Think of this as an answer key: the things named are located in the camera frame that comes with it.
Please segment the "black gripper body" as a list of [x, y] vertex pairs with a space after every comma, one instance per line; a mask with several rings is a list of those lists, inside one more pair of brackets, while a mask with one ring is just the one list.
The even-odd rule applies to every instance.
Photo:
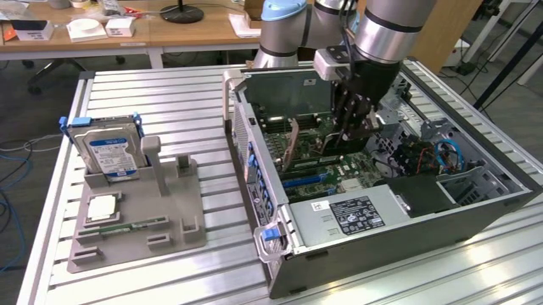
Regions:
[[333, 103], [338, 103], [340, 96], [346, 91], [368, 98], [370, 105], [377, 105], [397, 77], [401, 63], [382, 64], [360, 60], [354, 62], [353, 67], [352, 76], [348, 67], [336, 68], [338, 85], [334, 89]]

